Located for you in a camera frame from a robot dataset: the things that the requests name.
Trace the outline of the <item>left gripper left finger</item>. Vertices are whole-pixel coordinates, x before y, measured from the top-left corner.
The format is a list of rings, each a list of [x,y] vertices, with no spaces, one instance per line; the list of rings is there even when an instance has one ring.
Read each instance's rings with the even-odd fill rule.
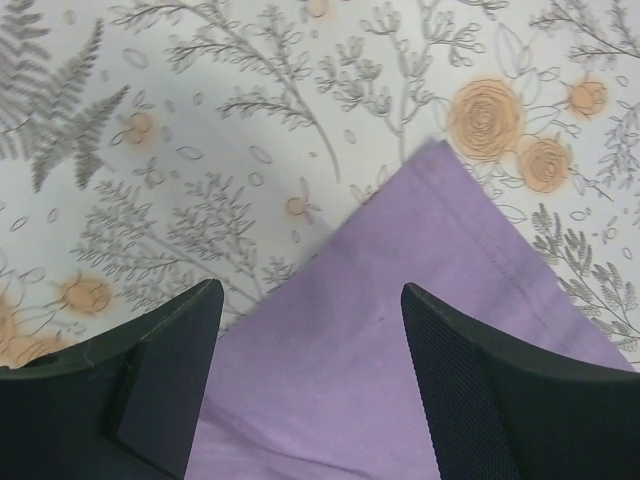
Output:
[[[182,479],[223,307],[207,279],[157,309],[1,370],[4,479]]]

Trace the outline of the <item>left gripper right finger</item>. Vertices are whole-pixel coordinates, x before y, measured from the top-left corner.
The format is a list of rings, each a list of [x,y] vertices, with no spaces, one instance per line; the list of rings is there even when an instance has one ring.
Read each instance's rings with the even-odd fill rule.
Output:
[[[531,345],[416,284],[403,323],[444,479],[635,479],[639,375]]]

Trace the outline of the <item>floral patterned table mat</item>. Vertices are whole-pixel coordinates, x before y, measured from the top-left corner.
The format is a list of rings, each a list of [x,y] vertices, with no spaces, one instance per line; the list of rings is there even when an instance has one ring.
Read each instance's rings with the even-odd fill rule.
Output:
[[[637,364],[637,2],[3,2],[2,365],[206,277],[232,328],[428,139]]]

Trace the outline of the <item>purple t shirt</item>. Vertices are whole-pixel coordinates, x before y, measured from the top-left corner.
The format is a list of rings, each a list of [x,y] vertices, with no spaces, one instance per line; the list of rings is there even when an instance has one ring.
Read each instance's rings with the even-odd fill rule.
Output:
[[[628,362],[444,142],[216,345],[190,479],[435,479],[401,314],[415,283],[536,346]]]

